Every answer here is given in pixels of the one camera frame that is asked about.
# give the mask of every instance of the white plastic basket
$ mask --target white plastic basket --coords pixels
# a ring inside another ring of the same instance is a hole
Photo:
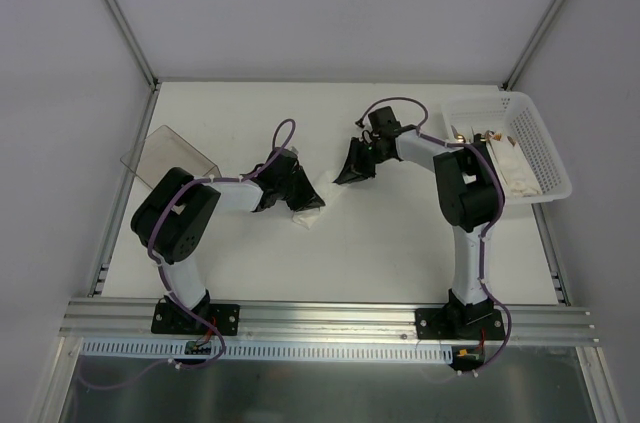
[[[549,131],[533,101],[524,93],[505,91],[495,95],[465,95],[443,104],[442,115],[451,140],[455,139],[453,126],[467,137],[470,133],[487,130],[503,132],[520,144],[542,195],[516,198],[507,194],[507,204],[542,203],[571,194],[571,181]]]

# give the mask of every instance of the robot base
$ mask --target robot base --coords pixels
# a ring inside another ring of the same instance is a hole
[[[236,336],[240,323],[240,306],[203,301],[193,312],[214,323],[223,336]],[[171,300],[160,300],[156,304],[151,323],[151,333],[155,335],[202,336],[207,328],[185,314]]]
[[[505,338],[502,313],[489,299],[475,305],[463,305],[449,290],[449,303],[442,308],[418,308],[415,311],[419,340],[480,340]]]

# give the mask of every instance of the white tabletop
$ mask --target white tabletop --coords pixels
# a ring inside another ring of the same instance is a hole
[[[430,110],[423,131],[444,137],[440,105],[493,86],[164,83],[149,133],[168,125],[237,176],[264,162],[276,125],[292,117],[292,144],[313,182],[344,163],[354,121],[373,101],[409,96]],[[403,124],[421,112],[393,104]],[[377,177],[348,187],[307,230],[283,202],[259,214],[212,217],[196,250],[212,298],[233,300],[440,303],[453,280],[453,235],[430,172],[389,161]],[[103,296],[161,297],[162,285],[129,224],[148,189],[134,182]],[[497,224],[489,265],[495,295],[511,304],[556,304],[531,208],[508,207]]]

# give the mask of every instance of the gray wall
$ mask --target gray wall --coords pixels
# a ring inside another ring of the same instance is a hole
[[[0,0],[0,402],[26,414],[148,89],[100,0]]]
[[[517,89],[573,180],[548,206],[577,304],[593,308],[629,421],[640,421],[640,0],[570,0]]]
[[[503,82],[550,0],[119,0],[160,77]]]

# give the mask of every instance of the mounting plate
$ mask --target mounting plate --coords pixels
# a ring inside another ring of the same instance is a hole
[[[240,305],[209,303],[206,314],[209,321],[215,318],[215,326],[222,336],[236,336],[240,323]],[[156,335],[194,335],[202,336],[202,325],[185,324],[183,315],[164,300],[156,304],[151,323],[151,333]]]
[[[485,330],[485,341],[503,341],[505,338],[504,323],[500,310],[493,310],[490,316],[477,320],[465,327],[464,334],[453,328],[429,326],[429,322],[439,315],[442,308],[418,308],[415,310],[416,333],[419,340],[480,340],[482,329]]]

